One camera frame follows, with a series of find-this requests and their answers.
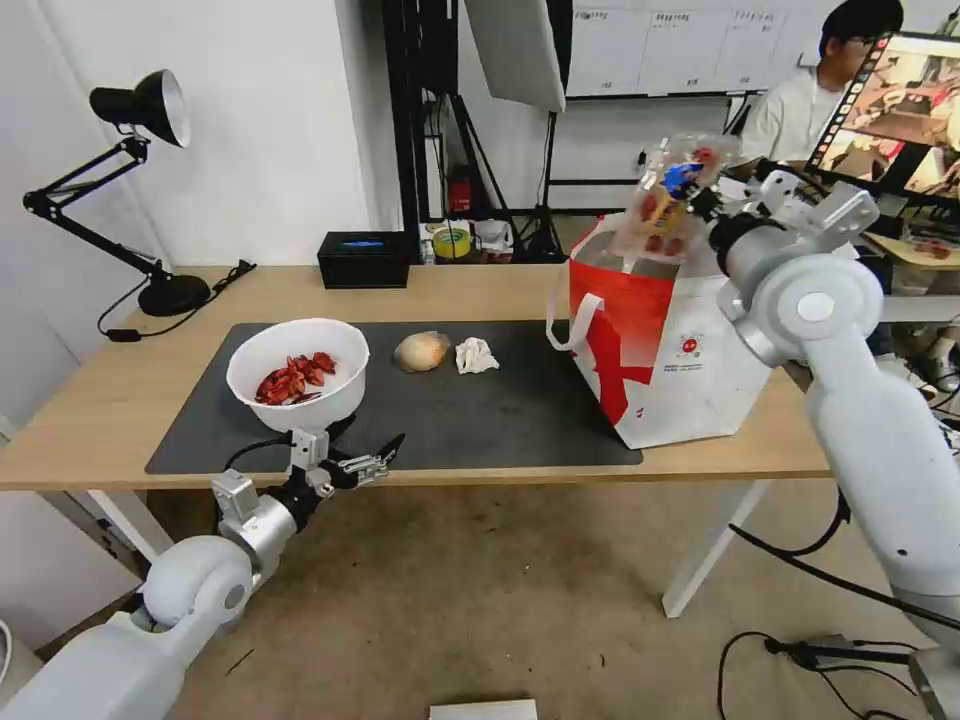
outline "crumpled tissue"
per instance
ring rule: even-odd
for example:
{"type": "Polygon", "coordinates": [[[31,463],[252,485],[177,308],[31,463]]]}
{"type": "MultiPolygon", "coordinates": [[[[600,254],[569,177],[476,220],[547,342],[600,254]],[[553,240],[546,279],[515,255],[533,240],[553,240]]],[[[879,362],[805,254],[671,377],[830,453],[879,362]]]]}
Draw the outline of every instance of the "crumpled tissue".
{"type": "Polygon", "coordinates": [[[457,371],[461,375],[468,372],[481,373],[490,368],[499,368],[500,363],[490,352],[486,340],[467,338],[457,345],[457,371]]]}

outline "white bowl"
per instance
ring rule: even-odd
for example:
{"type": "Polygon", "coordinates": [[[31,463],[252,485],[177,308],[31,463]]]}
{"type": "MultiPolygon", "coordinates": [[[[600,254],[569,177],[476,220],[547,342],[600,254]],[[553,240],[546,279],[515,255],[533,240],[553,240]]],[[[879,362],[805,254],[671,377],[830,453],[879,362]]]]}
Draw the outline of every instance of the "white bowl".
{"type": "Polygon", "coordinates": [[[278,432],[295,427],[325,430],[350,415],[363,399],[370,348],[353,325],[328,318],[308,318],[280,323],[257,333],[237,348],[227,366],[227,385],[253,410],[264,425],[278,432]],[[256,400],[257,388],[287,357],[325,352],[337,363],[327,375],[322,394],[299,405],[264,405],[256,400]]]}

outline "black box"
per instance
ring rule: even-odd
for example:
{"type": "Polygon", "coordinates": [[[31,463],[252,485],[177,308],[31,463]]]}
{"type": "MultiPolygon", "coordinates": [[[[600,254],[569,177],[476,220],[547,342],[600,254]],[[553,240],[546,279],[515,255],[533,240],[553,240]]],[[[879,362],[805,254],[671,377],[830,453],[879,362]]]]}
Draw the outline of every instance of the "black box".
{"type": "Polygon", "coordinates": [[[409,244],[404,232],[328,232],[317,251],[324,287],[406,287],[409,244]]]}

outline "white shirt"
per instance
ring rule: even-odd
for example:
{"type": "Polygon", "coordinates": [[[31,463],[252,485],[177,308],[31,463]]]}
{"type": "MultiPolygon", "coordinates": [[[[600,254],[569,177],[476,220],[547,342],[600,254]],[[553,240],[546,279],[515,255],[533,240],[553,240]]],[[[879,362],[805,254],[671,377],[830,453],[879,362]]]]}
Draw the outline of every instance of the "white shirt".
{"type": "Polygon", "coordinates": [[[743,159],[806,160],[843,95],[843,90],[820,87],[815,70],[804,70],[771,88],[747,116],[740,136],[743,159]]]}

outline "bag handle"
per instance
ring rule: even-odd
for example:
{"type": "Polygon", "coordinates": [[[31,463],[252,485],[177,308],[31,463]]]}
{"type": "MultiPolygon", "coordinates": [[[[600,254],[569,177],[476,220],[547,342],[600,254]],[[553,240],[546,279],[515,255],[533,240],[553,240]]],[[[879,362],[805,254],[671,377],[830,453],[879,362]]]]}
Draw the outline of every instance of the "bag handle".
{"type": "Polygon", "coordinates": [[[563,270],[557,276],[557,282],[550,289],[550,298],[547,300],[547,340],[553,346],[554,350],[572,350],[577,345],[587,339],[587,331],[590,329],[590,323],[593,316],[603,308],[603,298],[597,297],[593,293],[586,293],[580,301],[580,307],[577,308],[577,315],[570,324],[570,339],[562,343],[557,340],[553,334],[553,323],[557,316],[557,295],[560,288],[560,280],[564,277],[563,270]]]}

